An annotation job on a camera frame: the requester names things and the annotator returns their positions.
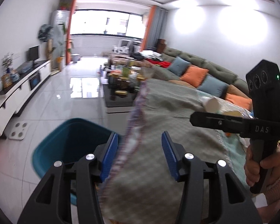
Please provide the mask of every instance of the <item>white chair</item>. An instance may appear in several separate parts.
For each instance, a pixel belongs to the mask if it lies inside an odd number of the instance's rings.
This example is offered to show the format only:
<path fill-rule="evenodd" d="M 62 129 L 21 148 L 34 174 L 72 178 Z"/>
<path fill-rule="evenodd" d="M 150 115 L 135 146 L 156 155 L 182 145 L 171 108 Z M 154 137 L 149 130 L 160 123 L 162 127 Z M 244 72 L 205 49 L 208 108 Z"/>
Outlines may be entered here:
<path fill-rule="evenodd" d="M 113 46 L 113 51 L 118 54 L 128 54 L 131 43 L 131 40 L 120 40 L 118 45 Z"/>

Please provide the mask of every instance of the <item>teal plastic basket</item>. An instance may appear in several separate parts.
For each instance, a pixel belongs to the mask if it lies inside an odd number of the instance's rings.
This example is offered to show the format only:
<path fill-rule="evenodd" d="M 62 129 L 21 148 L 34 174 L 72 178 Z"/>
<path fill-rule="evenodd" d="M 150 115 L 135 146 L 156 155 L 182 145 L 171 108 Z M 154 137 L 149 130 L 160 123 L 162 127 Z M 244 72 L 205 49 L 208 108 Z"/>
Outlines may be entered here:
<path fill-rule="evenodd" d="M 65 121 L 53 130 L 34 150 L 33 167 L 40 178 L 56 161 L 76 162 L 88 153 L 93 153 L 100 144 L 107 143 L 111 130 L 81 118 Z M 76 196 L 71 194 L 71 203 L 76 205 Z"/>

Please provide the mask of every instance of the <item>camera lens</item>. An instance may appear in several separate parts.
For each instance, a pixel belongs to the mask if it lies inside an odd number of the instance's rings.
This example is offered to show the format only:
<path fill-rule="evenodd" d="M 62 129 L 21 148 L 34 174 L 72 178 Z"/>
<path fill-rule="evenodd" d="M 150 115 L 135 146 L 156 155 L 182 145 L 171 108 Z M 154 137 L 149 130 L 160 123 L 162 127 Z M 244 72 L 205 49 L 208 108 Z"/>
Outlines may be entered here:
<path fill-rule="evenodd" d="M 261 72 L 261 80 L 263 81 L 263 83 L 267 83 L 267 74 L 265 71 Z"/>
<path fill-rule="evenodd" d="M 254 84 L 255 84 L 255 87 L 256 87 L 256 88 L 259 88 L 259 87 L 260 87 L 260 79 L 259 79 L 259 76 L 258 76 L 258 75 L 255 75 L 255 76 L 254 76 Z"/>
<path fill-rule="evenodd" d="M 248 86 L 249 86 L 250 90 L 252 90 L 252 89 L 253 89 L 253 83 L 252 83 L 252 81 L 251 81 L 251 80 L 249 81 Z"/>

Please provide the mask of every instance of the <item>gray curtain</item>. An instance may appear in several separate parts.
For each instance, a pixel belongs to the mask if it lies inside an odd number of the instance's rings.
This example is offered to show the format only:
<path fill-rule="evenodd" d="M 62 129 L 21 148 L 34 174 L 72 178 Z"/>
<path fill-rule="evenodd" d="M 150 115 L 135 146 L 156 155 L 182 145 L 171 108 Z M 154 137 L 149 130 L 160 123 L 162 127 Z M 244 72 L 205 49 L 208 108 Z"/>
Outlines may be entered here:
<path fill-rule="evenodd" d="M 162 32 L 165 29 L 167 13 L 168 11 L 165 8 L 156 7 L 152 25 L 147 37 L 146 49 L 156 50 L 158 39 L 161 39 Z"/>

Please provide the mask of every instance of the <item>monitor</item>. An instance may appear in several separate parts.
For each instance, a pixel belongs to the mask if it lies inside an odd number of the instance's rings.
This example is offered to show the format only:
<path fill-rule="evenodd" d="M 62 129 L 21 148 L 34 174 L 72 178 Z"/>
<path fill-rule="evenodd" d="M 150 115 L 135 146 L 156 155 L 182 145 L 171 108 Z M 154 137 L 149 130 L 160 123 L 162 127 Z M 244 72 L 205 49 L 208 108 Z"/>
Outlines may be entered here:
<path fill-rule="evenodd" d="M 38 56 L 38 46 L 32 47 L 28 51 L 28 60 L 37 60 L 39 58 Z"/>

